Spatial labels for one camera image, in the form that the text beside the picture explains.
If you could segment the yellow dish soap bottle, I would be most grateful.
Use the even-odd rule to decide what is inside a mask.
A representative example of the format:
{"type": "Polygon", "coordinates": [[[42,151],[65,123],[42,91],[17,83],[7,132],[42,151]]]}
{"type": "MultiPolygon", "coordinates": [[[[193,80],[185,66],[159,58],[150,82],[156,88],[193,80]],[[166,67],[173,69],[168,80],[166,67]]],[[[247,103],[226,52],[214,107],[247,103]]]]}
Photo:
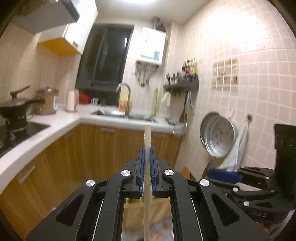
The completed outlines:
{"type": "Polygon", "coordinates": [[[132,111],[132,97],[129,98],[129,104],[128,102],[128,94],[121,94],[119,98],[118,103],[118,110],[121,112],[125,112],[126,107],[128,106],[128,111],[132,111]]]}

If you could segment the round metal steamer tray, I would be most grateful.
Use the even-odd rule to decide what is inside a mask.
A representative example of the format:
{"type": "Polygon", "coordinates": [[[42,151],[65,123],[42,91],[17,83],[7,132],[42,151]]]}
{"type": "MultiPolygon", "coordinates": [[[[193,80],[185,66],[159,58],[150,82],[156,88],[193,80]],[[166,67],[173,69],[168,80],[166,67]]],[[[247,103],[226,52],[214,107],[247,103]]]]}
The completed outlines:
{"type": "Polygon", "coordinates": [[[217,159],[227,156],[236,137],[237,128],[230,119],[217,112],[210,112],[203,118],[200,138],[210,156],[217,159]]]}

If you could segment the white orange wall cabinet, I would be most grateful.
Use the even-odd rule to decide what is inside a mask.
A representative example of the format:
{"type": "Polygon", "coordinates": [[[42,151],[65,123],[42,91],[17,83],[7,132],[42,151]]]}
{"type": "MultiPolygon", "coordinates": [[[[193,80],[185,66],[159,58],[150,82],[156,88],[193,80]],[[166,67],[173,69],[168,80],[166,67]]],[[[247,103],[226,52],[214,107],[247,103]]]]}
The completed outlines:
{"type": "Polygon", "coordinates": [[[83,54],[98,11],[95,0],[78,1],[76,9],[80,15],[76,23],[62,25],[42,32],[37,44],[58,56],[83,54]]]}

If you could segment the grey range hood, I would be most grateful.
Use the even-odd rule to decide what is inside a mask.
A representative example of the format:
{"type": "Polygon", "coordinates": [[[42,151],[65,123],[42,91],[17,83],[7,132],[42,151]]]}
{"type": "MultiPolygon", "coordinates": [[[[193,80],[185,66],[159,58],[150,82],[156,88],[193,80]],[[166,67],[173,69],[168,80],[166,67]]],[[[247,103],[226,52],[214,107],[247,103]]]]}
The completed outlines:
{"type": "Polygon", "coordinates": [[[74,1],[26,1],[12,22],[37,34],[45,30],[75,23],[80,18],[74,1]]]}

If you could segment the white hanging towel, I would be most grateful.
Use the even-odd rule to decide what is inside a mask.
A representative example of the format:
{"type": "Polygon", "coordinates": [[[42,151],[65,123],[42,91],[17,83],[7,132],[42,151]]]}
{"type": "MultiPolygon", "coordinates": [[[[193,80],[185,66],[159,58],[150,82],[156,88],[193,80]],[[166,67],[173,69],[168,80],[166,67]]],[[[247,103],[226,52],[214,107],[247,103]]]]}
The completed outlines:
{"type": "Polygon", "coordinates": [[[225,170],[227,172],[232,172],[240,167],[241,161],[243,159],[244,151],[246,148],[248,140],[248,124],[244,125],[238,137],[236,138],[230,152],[218,167],[219,169],[225,170]]]}

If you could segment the white kitchen countertop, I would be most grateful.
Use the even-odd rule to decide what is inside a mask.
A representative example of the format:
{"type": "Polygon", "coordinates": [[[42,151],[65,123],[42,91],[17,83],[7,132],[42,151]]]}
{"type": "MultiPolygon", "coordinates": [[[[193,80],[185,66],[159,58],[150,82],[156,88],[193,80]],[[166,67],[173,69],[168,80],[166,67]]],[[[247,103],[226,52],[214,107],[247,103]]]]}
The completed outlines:
{"type": "Polygon", "coordinates": [[[187,125],[183,123],[169,125],[164,115],[158,115],[155,122],[149,122],[93,114],[99,109],[99,106],[81,105],[76,113],[69,113],[60,108],[53,115],[33,116],[33,122],[49,127],[23,141],[1,157],[1,192],[38,154],[81,123],[137,131],[143,131],[145,125],[150,125],[153,132],[172,133],[175,136],[183,135],[187,129],[187,125]]]}

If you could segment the black frying pan with lid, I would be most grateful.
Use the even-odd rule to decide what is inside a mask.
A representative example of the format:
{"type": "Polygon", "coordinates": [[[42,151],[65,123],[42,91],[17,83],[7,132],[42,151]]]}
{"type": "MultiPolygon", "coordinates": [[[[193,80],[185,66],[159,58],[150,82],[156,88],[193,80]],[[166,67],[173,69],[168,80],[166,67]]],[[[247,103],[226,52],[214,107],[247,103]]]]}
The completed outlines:
{"type": "Polygon", "coordinates": [[[30,85],[20,90],[10,92],[11,99],[1,103],[0,111],[3,118],[12,119],[25,116],[32,104],[44,104],[46,102],[45,99],[41,97],[17,97],[20,92],[23,92],[28,88],[30,88],[30,85]]]}

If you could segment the black gas stove top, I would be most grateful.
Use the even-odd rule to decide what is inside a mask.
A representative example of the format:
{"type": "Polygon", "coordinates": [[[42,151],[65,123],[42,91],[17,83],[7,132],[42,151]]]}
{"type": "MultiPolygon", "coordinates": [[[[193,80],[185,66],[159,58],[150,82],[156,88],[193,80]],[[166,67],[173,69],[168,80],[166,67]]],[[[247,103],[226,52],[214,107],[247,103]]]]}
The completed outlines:
{"type": "Polygon", "coordinates": [[[0,149],[0,157],[5,155],[11,149],[19,145],[21,142],[26,139],[34,136],[35,134],[43,131],[46,128],[49,128],[50,125],[44,125],[41,123],[29,122],[27,129],[22,130],[15,133],[9,133],[5,126],[1,126],[1,149],[0,149]]]}

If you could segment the light wooden chopstick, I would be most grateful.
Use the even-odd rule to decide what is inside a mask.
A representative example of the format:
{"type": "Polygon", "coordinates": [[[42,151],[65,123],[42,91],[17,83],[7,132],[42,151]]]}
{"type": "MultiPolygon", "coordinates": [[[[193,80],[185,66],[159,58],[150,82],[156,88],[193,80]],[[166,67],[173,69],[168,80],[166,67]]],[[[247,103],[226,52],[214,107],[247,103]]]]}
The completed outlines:
{"type": "Polygon", "coordinates": [[[144,129],[145,165],[144,165],[144,241],[149,241],[149,202],[151,191],[151,126],[145,125],[144,129]]]}

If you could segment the black wall spice shelf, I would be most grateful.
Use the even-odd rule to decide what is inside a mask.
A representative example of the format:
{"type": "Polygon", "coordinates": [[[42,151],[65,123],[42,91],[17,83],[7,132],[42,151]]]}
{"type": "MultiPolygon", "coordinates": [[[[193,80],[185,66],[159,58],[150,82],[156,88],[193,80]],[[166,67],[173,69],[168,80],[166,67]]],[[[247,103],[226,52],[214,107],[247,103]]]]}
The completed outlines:
{"type": "Polygon", "coordinates": [[[177,84],[164,85],[164,90],[168,92],[179,92],[186,90],[198,91],[199,89],[199,80],[193,79],[192,81],[182,80],[177,84]]]}

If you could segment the green bottle brush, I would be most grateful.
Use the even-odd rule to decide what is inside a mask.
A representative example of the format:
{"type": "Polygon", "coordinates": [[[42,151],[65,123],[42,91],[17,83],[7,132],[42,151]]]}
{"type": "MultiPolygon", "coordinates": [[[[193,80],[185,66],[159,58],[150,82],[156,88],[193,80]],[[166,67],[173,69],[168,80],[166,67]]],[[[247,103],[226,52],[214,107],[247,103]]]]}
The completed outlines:
{"type": "Polygon", "coordinates": [[[157,104],[158,104],[158,88],[154,89],[154,93],[152,96],[152,109],[151,116],[155,116],[157,112],[157,104]]]}

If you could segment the chrome sink faucet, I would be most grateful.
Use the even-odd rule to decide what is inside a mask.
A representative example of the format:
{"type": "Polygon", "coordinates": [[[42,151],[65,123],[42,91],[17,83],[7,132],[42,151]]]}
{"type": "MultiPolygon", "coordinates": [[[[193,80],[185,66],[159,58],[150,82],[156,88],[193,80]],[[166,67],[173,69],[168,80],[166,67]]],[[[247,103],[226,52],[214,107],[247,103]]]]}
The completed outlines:
{"type": "Polygon", "coordinates": [[[128,94],[126,98],[121,98],[119,99],[119,103],[118,103],[118,110],[121,112],[125,112],[125,117],[128,118],[129,114],[130,114],[130,98],[131,98],[131,89],[130,86],[126,83],[120,83],[117,88],[116,88],[116,92],[118,93],[119,90],[123,87],[126,87],[128,90],[128,94]]]}

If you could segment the brown rice cooker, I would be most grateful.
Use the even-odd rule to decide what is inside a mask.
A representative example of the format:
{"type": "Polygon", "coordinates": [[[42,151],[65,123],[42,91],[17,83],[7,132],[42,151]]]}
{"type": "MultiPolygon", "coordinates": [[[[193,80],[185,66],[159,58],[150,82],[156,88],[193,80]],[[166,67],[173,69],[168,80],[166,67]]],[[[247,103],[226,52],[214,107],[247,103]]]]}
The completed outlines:
{"type": "Polygon", "coordinates": [[[36,97],[41,97],[45,103],[35,105],[35,114],[49,115],[55,114],[59,105],[59,91],[54,88],[46,87],[36,91],[36,97]]]}

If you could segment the white gas water heater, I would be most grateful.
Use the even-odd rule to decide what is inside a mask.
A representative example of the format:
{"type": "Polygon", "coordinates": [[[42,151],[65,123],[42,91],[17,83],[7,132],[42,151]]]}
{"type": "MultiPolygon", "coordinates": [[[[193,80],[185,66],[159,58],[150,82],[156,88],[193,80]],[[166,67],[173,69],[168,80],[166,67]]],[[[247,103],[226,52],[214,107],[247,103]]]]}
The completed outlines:
{"type": "Polygon", "coordinates": [[[161,66],[165,42],[165,32],[143,27],[138,40],[137,61],[161,66]]]}

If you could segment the dark kitchen window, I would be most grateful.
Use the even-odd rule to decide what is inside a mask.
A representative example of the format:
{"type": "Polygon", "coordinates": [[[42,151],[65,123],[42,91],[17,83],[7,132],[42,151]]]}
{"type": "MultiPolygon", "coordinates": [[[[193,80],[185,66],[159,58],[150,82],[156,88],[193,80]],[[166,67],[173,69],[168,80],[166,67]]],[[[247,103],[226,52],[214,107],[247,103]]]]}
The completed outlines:
{"type": "Polygon", "coordinates": [[[122,82],[134,25],[94,24],[80,59],[79,90],[115,92],[122,82]]]}

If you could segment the red container on counter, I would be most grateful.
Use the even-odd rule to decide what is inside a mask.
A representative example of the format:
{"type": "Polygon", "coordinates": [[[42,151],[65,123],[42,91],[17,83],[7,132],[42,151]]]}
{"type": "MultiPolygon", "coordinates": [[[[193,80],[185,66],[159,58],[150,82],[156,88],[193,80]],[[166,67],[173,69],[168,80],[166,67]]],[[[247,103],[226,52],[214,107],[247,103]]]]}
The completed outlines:
{"type": "Polygon", "coordinates": [[[79,104],[89,104],[91,97],[84,93],[79,93],[79,104]]]}

